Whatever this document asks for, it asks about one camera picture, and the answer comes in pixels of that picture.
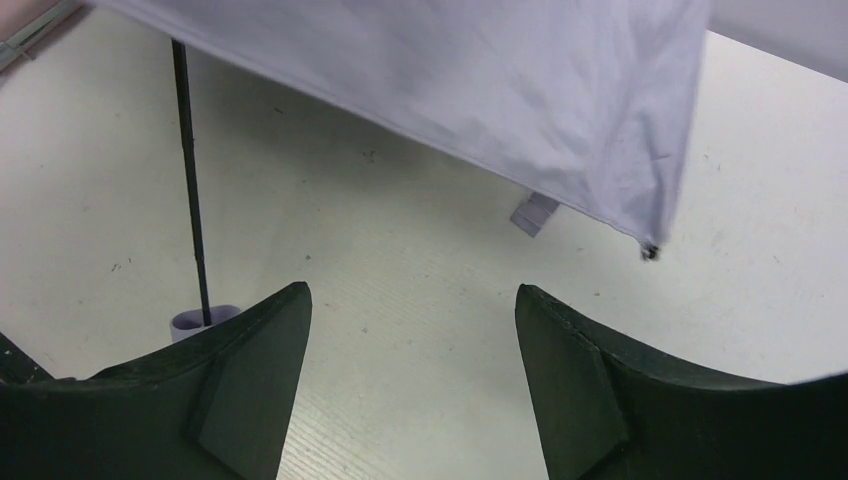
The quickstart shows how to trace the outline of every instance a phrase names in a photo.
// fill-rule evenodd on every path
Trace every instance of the black pole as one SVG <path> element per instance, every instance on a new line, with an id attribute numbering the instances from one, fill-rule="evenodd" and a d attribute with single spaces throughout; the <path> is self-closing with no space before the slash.
<path id="1" fill-rule="evenodd" d="M 194 160 L 194 131 L 191 126 L 191 98 L 188 90 L 188 66 L 185 45 L 171 40 L 174 51 L 174 77 L 177 81 L 177 109 L 180 113 L 180 137 L 183 143 L 188 209 L 191 218 L 191 237 L 194 242 L 194 260 L 197 262 L 197 283 L 200 285 L 200 305 L 203 325 L 212 325 L 209 311 L 209 286 L 206 284 L 206 257 L 203 254 L 203 231 L 200 227 L 200 197 L 197 193 L 197 165 Z"/>

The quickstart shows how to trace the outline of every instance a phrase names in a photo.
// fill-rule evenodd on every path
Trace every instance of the metal bar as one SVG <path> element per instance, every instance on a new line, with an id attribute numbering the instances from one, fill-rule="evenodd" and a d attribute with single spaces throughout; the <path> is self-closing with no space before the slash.
<path id="1" fill-rule="evenodd" d="M 191 237 L 194 242 L 194 260 L 197 263 L 197 283 L 200 286 L 200 305 L 203 325 L 212 325 L 209 310 L 209 286 L 206 283 L 206 257 L 203 253 L 203 230 L 200 226 L 200 196 L 197 191 L 197 164 L 194 158 L 194 131 L 191 125 L 191 98 L 188 88 L 188 65 L 185 45 L 171 40 L 174 51 L 174 77 L 177 85 L 177 109 L 180 114 L 180 137 L 183 144 L 183 161 L 188 189 L 188 208 L 191 217 Z"/>

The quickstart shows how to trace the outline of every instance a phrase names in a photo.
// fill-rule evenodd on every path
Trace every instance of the white floor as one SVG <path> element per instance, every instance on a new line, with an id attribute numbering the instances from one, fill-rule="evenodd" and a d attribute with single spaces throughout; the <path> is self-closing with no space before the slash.
<path id="1" fill-rule="evenodd" d="M 658 263 L 524 190 L 191 52 L 213 303 L 315 310 L 280 478 L 542 479 L 512 317 L 534 283 L 721 370 L 848 369 L 848 84 L 708 42 Z M 196 308 L 169 40 L 95 12 L 0 89 L 0 330 L 55 376 L 168 344 Z"/>

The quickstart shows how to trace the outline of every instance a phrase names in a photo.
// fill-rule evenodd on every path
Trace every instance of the lavender cloth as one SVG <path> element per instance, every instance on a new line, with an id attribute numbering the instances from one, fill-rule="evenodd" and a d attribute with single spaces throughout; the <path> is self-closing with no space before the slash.
<path id="1" fill-rule="evenodd" d="M 709 0 L 91 3 L 668 239 Z"/>

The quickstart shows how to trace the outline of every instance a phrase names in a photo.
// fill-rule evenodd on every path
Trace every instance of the cylindrical holder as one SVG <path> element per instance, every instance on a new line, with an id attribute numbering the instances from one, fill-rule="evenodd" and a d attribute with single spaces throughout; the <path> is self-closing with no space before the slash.
<path id="1" fill-rule="evenodd" d="M 209 309 L 212 317 L 212 327 L 226 322 L 241 313 L 241 309 L 235 305 L 218 305 Z M 200 333 L 207 328 L 203 326 L 203 310 L 189 310 L 183 312 L 171 319 L 171 342 L 177 343 L 180 340 Z"/>

